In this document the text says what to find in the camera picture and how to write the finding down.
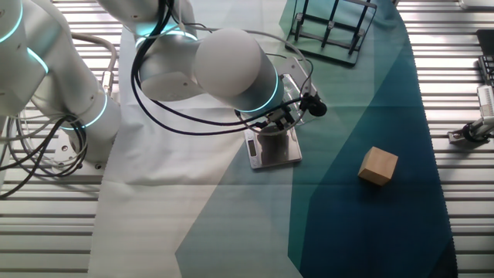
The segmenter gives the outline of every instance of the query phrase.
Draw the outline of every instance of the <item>wooden block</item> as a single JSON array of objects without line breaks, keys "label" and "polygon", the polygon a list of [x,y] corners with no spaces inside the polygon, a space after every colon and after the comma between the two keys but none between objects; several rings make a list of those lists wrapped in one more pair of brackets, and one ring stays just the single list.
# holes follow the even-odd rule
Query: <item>wooden block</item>
[{"label": "wooden block", "polygon": [[379,148],[372,147],[365,154],[358,176],[376,185],[387,184],[393,176],[398,157]]}]

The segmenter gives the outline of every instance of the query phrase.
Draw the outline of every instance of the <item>robotic arm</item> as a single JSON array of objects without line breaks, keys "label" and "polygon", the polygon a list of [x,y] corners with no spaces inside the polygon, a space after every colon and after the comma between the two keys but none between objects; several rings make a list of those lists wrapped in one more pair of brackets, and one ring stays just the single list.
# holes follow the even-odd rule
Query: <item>robotic arm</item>
[{"label": "robotic arm", "polygon": [[[158,2],[127,0],[122,7],[118,0],[99,0],[134,34],[139,50],[159,24]],[[281,79],[285,72],[272,65],[251,35],[239,29],[198,28],[201,24],[195,23],[188,0],[175,1],[172,7],[171,19],[140,64],[138,81],[147,97],[174,101],[209,93],[244,114],[260,114],[282,103],[285,92]],[[197,29],[215,32],[198,41]],[[323,116],[326,106],[312,86],[306,88],[305,92],[301,88],[301,94],[309,94],[302,107],[309,108],[315,116]]]},{"label": "robotic arm", "polygon": [[[0,64],[0,115],[16,115],[30,100],[50,118],[76,115],[87,136],[86,160],[107,160],[120,108],[80,58],[67,21],[52,3],[0,0]],[[68,123],[62,128],[77,142]]]},{"label": "robotic arm", "polygon": [[[173,20],[153,38],[156,40],[146,49],[138,73],[140,88],[156,104],[164,107],[158,101],[209,93],[234,107],[238,115],[266,116],[266,123],[275,123],[279,132],[296,124],[287,105],[280,105],[285,98],[283,74],[290,69],[275,68],[247,32],[214,30],[217,32],[199,41],[188,0],[177,0],[174,5],[165,0],[98,2],[135,35],[138,49],[163,23],[158,21],[160,12],[171,8]],[[164,3],[172,4],[160,10]],[[30,100],[47,117],[75,115],[87,136],[86,160],[107,160],[120,126],[120,108],[77,54],[68,23],[52,3],[0,0],[0,63],[0,115],[16,115]],[[288,68],[297,65],[305,74],[295,80],[304,95],[300,107],[323,116],[326,106],[312,83],[307,83],[310,74],[296,59],[289,63]],[[62,128],[72,142],[77,140],[68,123]]]}]

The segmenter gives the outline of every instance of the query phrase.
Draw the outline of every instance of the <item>metal rail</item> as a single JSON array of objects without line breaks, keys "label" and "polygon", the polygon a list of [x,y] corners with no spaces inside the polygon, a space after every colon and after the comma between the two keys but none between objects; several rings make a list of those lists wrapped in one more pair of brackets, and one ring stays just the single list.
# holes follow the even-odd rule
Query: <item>metal rail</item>
[{"label": "metal rail", "polygon": [[[54,2],[74,32],[101,36],[119,48],[121,24],[95,1]],[[475,31],[494,29],[494,14],[465,11],[454,0],[401,0],[398,10],[415,54],[460,277],[494,278],[494,143],[467,151],[451,146],[446,137],[447,131],[480,117],[475,60],[481,49]],[[101,77],[110,54],[86,42],[75,44]],[[118,91],[118,74],[115,80],[113,91]],[[38,113],[29,107],[30,115]],[[39,126],[35,120],[29,124]],[[21,153],[20,146],[15,149]],[[3,190],[24,177],[20,168],[8,171]],[[33,179],[0,202],[0,277],[87,278],[99,190],[100,177],[63,183]]]}]

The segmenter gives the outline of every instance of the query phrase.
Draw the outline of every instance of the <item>tablecloth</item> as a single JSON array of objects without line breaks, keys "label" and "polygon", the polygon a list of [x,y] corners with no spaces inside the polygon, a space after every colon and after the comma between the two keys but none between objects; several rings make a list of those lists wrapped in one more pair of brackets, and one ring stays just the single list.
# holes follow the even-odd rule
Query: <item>tablecloth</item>
[{"label": "tablecloth", "polygon": [[[197,22],[281,36],[295,4],[191,2]],[[261,171],[249,167],[243,134],[185,137],[145,117],[130,91],[135,49],[124,32],[123,123],[103,178],[90,276],[455,276],[408,35],[391,2],[373,2],[376,18],[353,69],[313,59],[313,82],[329,110],[297,127],[303,161]],[[312,0],[309,11],[325,16],[331,8],[331,1]],[[266,52],[288,53],[276,41],[257,39]],[[144,103],[172,127],[214,129]],[[235,120],[231,108],[208,95],[170,105],[196,117]],[[357,177],[372,146],[399,157],[383,188]]]}]

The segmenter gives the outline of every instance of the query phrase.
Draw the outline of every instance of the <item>teal geometric tablecloth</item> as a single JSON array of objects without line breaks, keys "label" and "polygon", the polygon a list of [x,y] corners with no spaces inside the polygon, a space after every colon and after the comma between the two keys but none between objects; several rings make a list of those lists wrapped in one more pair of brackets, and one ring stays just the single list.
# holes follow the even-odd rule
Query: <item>teal geometric tablecloth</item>
[{"label": "teal geometric tablecloth", "polygon": [[[372,2],[354,68],[312,59],[330,109],[297,128],[303,161],[252,171],[242,147],[176,252],[184,278],[457,276],[408,34],[389,0]],[[332,7],[311,0],[308,13]],[[383,188],[357,177],[372,146],[399,157]]]}]

